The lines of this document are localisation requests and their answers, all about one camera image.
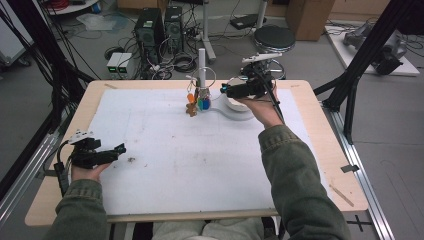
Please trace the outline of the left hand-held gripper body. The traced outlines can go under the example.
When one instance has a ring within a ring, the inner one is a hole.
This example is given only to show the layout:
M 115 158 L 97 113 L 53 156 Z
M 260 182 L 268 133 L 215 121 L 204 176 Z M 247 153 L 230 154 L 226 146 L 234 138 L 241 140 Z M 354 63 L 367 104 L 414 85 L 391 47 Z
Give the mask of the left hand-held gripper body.
M 93 132 L 77 130 L 68 143 L 74 146 L 68 160 L 75 166 L 92 169 L 98 165 L 96 149 L 101 146 L 101 141 L 93 137 Z

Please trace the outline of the white key hanger stand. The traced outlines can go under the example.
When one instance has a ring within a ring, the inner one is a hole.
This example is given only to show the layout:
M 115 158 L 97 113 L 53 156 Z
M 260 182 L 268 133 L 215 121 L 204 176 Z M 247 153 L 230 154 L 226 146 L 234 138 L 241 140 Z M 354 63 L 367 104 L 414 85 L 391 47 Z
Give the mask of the white key hanger stand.
M 199 75 L 199 68 L 200 67 L 207 67 L 206 66 L 206 50 L 204 48 L 199 49 L 199 59 L 198 59 L 198 67 L 195 70 L 195 73 Z M 236 112 L 229 107 L 226 106 L 224 103 L 224 96 L 226 96 L 225 93 L 219 93 L 217 96 L 213 96 L 211 93 L 211 87 L 215 84 L 213 84 L 210 87 L 210 94 L 211 94 L 211 107 L 209 110 L 200 111 L 197 107 L 196 99 L 197 96 L 196 93 L 196 83 L 198 80 L 198 76 L 194 77 L 193 74 L 187 75 L 187 78 L 190 79 L 189 85 L 187 87 L 187 100 L 188 103 L 186 104 L 186 113 L 190 117 L 194 117 L 197 115 L 198 112 L 217 112 L 221 114 L 222 116 L 233 120 L 233 121 L 248 121 L 253 118 L 253 114 L 251 111 L 247 112 Z

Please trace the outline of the person's left hand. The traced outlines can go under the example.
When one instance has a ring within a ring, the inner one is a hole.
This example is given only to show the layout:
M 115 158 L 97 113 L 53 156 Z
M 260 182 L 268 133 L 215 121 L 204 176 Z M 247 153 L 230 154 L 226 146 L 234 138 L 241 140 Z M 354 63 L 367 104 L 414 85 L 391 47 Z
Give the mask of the person's left hand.
M 93 169 L 85 169 L 73 165 L 71 168 L 71 179 L 77 180 L 93 180 L 100 181 L 100 174 L 110 166 L 110 163 L 97 165 Z

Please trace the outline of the person's right hand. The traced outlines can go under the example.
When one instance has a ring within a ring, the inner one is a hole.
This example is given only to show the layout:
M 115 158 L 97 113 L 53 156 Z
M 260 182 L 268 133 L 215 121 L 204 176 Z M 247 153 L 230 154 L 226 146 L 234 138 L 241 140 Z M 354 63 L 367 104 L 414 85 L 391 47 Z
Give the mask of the person's right hand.
M 238 102 L 246 105 L 265 129 L 284 124 L 273 106 L 269 93 L 255 99 L 248 97 L 238 99 Z

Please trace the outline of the white ceramic bowl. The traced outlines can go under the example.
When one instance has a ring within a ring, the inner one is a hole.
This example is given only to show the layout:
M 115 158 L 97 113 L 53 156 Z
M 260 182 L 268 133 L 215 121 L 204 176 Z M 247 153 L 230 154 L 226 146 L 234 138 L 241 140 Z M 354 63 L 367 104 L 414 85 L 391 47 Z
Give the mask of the white ceramic bowl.
M 241 80 L 238 77 L 233 77 L 228 81 L 228 84 L 230 85 L 239 85 L 239 84 L 243 84 L 244 80 Z M 227 96 L 224 96 L 224 103 L 226 104 L 227 107 L 229 107 L 230 109 L 236 111 L 236 112 L 247 112 L 249 111 L 249 108 L 245 105 L 242 104 L 236 100 L 234 100 L 233 98 L 228 98 Z

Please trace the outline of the black flat box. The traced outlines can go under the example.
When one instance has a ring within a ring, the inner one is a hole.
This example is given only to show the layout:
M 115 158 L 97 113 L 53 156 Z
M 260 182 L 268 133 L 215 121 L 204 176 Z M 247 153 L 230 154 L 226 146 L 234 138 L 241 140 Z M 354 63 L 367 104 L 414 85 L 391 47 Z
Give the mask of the black flat box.
M 241 30 L 255 27 L 257 25 L 257 20 L 257 14 L 248 14 L 242 17 L 234 17 L 230 20 L 230 24 L 237 30 Z

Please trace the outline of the white stand leg with foot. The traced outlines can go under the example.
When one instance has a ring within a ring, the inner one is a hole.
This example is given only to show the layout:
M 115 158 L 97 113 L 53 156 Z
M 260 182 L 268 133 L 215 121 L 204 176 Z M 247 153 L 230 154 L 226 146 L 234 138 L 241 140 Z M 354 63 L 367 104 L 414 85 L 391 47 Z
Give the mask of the white stand leg with foot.
M 215 51 L 214 51 L 212 44 L 210 42 L 210 39 L 209 39 L 209 22 L 208 22 L 209 0 L 202 0 L 202 3 L 203 3 L 203 5 L 202 5 L 202 15 L 203 15 L 202 25 L 203 25 L 203 27 L 202 27 L 201 39 L 202 39 L 203 46 L 206 50 L 208 62 L 210 64 L 213 64 L 216 61 L 216 55 L 215 55 Z

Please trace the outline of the white table mat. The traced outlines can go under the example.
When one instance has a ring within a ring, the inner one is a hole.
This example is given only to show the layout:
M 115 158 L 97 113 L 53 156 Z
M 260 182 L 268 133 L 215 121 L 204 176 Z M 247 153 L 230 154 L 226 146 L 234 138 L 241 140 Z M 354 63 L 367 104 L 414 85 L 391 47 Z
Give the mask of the white table mat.
M 101 175 L 111 216 L 271 210 L 258 142 L 262 124 L 218 91 L 210 109 L 186 112 L 184 89 L 103 93 L 89 129 L 124 154 Z

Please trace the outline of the brown cardboard box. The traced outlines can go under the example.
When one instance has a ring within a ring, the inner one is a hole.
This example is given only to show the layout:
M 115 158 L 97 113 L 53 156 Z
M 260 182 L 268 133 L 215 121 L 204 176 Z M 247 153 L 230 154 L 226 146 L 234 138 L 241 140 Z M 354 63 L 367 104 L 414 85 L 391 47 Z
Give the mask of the brown cardboard box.
M 335 0 L 290 0 L 286 22 L 298 41 L 318 41 Z

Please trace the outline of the large black computer tower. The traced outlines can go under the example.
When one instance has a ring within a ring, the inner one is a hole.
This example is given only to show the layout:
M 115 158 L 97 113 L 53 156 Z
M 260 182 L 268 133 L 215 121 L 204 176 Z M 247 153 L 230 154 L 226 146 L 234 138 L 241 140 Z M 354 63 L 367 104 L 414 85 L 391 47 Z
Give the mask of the large black computer tower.
M 151 63 L 162 62 L 161 44 L 165 40 L 162 12 L 159 8 L 144 8 L 134 27 L 141 52 Z

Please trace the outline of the grey device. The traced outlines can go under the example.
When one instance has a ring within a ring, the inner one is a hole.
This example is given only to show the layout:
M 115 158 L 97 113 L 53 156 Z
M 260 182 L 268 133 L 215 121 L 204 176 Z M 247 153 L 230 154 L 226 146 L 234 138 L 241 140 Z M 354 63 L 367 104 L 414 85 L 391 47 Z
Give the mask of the grey device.
M 364 23 L 356 30 L 346 33 L 343 39 L 343 44 L 359 49 L 370 34 L 372 28 L 373 26 L 371 24 Z

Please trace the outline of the person's legs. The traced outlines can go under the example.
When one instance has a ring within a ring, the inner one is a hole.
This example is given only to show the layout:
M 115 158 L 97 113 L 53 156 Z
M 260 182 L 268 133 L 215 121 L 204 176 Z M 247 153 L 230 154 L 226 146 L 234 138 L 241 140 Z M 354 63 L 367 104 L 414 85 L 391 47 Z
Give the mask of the person's legs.
M 152 240 L 263 240 L 260 218 L 167 221 L 153 224 Z

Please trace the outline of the black device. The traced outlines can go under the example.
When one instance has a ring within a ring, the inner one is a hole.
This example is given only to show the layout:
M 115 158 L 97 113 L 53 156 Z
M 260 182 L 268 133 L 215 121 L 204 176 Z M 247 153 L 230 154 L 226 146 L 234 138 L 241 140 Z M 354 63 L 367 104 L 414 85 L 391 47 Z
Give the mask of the black device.
M 384 46 L 374 58 L 371 65 L 380 75 L 389 75 L 397 67 L 402 65 L 400 58 L 406 53 L 404 48 L 391 48 Z

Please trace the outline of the round white table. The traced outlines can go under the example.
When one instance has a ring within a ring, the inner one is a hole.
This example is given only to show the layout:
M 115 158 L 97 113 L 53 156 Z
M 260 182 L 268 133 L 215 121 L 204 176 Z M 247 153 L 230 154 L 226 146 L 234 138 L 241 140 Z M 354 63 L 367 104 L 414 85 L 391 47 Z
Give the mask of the round white table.
M 100 0 L 45 0 L 42 3 L 51 14 L 68 14 L 85 9 L 101 10 Z

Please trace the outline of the black cross tape mark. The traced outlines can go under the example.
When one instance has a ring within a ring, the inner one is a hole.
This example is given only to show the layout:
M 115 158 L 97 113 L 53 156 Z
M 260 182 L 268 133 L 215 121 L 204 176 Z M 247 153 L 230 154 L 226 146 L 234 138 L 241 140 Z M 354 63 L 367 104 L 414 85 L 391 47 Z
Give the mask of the black cross tape mark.
M 356 225 L 359 228 L 360 232 L 364 231 L 364 227 L 365 226 L 371 226 L 372 223 L 369 221 L 362 221 L 358 215 L 355 216 L 354 220 L 348 220 L 347 221 L 348 224 L 350 225 Z

